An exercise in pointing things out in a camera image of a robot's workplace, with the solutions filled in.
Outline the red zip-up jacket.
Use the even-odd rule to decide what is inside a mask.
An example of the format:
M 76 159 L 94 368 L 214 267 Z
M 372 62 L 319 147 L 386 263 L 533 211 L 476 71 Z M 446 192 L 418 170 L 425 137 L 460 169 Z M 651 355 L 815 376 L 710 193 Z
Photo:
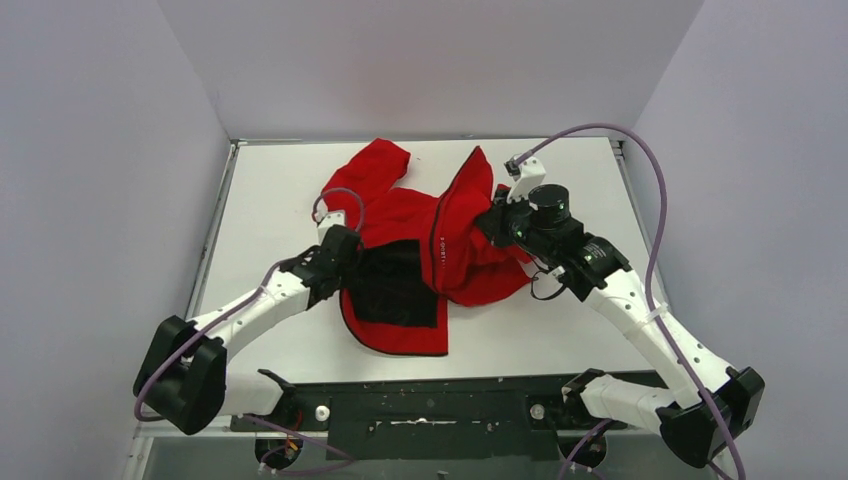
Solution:
M 531 281 L 530 257 L 497 248 L 475 225 L 494 193 L 483 150 L 474 148 L 446 190 L 400 187 L 410 152 L 375 139 L 323 188 L 324 203 L 359 227 L 362 259 L 340 293 L 346 327 L 363 346 L 400 356 L 445 356 L 448 305 L 504 300 Z

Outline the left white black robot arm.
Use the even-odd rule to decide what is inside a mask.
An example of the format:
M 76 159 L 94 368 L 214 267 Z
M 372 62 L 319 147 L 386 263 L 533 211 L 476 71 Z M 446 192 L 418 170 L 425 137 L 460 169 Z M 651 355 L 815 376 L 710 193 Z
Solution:
M 231 373 L 228 364 L 282 321 L 332 297 L 361 257 L 358 232 L 328 227 L 317 245 L 272 264 L 259 284 L 234 301 L 157 327 L 133 384 L 141 422 L 165 420 L 186 435 L 219 416 L 259 415 L 281 427 L 295 416 L 294 387 L 259 369 Z

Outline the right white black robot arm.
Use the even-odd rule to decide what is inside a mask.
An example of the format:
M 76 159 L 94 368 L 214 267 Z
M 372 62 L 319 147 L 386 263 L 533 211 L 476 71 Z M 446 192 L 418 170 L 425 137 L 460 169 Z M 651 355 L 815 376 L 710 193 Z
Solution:
M 494 246 L 518 247 L 544 264 L 562 291 L 607 319 L 664 383 L 649 387 L 588 369 L 562 388 L 568 422 L 609 419 L 650 431 L 694 468 L 708 466 L 751 426 L 763 378 L 715 355 L 648 295 L 627 258 L 571 215 L 565 187 L 542 185 L 520 201 L 501 187 L 475 224 Z

